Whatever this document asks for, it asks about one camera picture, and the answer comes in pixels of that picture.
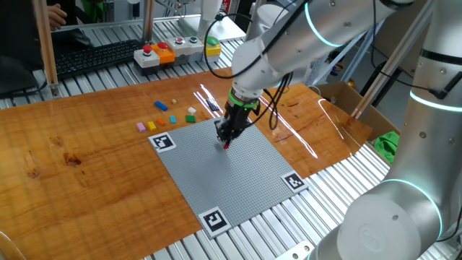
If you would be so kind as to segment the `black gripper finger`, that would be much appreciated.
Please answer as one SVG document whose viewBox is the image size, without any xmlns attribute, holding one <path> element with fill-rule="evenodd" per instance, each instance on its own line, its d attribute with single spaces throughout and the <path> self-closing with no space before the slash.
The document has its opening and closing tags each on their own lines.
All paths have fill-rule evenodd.
<svg viewBox="0 0 462 260">
<path fill-rule="evenodd" d="M 233 126 L 230 128 L 230 130 L 227 133 L 227 141 L 226 145 L 230 145 L 231 142 L 238 138 L 246 129 L 248 128 L 248 125 L 243 125 L 243 126 Z"/>
<path fill-rule="evenodd" d="M 227 121 L 215 121 L 214 125 L 216 127 L 217 138 L 221 143 L 226 143 L 228 140 L 227 135 Z"/>
</svg>

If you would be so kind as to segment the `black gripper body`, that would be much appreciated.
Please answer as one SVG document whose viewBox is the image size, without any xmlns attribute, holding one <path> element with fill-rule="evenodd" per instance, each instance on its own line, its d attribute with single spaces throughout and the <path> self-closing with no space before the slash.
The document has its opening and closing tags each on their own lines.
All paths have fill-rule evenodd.
<svg viewBox="0 0 462 260">
<path fill-rule="evenodd" d="M 225 132 L 243 131 L 248 125 L 248 115 L 253 111 L 252 108 L 244 108 L 239 105 L 225 105 Z"/>
</svg>

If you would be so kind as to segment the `bystander bare hand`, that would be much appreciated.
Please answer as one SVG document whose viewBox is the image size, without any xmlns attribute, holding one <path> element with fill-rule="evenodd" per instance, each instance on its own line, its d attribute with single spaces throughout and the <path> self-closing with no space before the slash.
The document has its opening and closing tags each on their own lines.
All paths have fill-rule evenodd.
<svg viewBox="0 0 462 260">
<path fill-rule="evenodd" d="M 47 6 L 48 21 L 51 31 L 60 30 L 66 25 L 66 18 L 68 14 L 61 8 L 60 4 Z"/>
</svg>

